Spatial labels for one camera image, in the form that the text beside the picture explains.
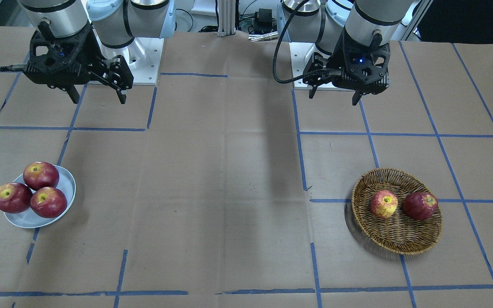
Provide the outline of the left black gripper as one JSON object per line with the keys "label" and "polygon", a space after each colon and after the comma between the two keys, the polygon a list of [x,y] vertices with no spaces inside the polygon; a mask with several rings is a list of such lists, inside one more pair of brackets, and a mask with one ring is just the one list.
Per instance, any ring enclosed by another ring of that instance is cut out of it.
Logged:
{"label": "left black gripper", "polygon": [[352,105],[363,95],[377,95],[391,85],[389,78],[389,43],[383,44],[381,31],[368,36],[368,45],[358,43],[343,31],[329,58],[315,52],[303,72],[303,83],[311,86],[313,99],[319,86],[331,83],[337,88],[353,90]]}

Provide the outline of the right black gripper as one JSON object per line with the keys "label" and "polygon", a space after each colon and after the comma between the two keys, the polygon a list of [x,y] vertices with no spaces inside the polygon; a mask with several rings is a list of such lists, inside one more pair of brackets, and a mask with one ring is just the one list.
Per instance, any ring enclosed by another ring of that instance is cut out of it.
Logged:
{"label": "right black gripper", "polygon": [[39,23],[30,41],[24,74],[34,83],[66,90],[74,104],[80,101],[75,85],[96,81],[113,88],[124,105],[134,80],[123,56],[109,59],[102,55],[90,23],[62,38],[53,35],[48,23]]}

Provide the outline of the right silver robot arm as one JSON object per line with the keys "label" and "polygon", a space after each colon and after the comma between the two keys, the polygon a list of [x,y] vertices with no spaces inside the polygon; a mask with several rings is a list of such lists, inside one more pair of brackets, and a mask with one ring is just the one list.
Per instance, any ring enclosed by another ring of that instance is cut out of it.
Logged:
{"label": "right silver robot arm", "polygon": [[172,37],[173,0],[20,0],[35,32],[21,70],[36,84],[66,92],[77,104],[77,85],[98,82],[121,104],[133,86],[131,71],[146,58],[139,38]]}

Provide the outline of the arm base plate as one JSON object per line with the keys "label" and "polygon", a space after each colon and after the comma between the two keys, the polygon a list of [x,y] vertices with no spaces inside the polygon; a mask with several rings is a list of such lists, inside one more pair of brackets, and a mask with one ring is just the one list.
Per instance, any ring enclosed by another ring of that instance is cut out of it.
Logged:
{"label": "arm base plate", "polygon": [[137,37],[122,45],[104,45],[95,37],[95,44],[102,58],[111,60],[121,55],[133,76],[133,85],[155,86],[159,75],[162,59],[162,38]]}
{"label": "arm base plate", "polygon": [[[321,53],[317,50],[314,43],[306,42],[290,42],[290,59],[291,59],[291,69],[293,72],[293,77],[298,77],[303,74],[306,65],[309,62],[310,56],[314,51]],[[318,87],[318,90],[333,90],[340,92],[353,92],[353,90],[337,88],[331,83],[323,84]]]}

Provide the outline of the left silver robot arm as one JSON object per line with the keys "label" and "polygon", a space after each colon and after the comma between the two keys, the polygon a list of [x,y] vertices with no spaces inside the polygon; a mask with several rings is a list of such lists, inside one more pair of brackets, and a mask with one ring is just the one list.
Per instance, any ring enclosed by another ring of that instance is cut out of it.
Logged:
{"label": "left silver robot arm", "polygon": [[[334,13],[336,0],[282,0],[284,21],[272,60],[274,80],[280,84],[301,81],[317,88],[332,84],[352,90],[352,105],[364,95],[377,95],[389,88],[390,40],[407,14],[410,0],[350,0],[347,17],[340,23]],[[276,59],[283,40],[313,43],[315,51],[303,72],[280,79]]]}

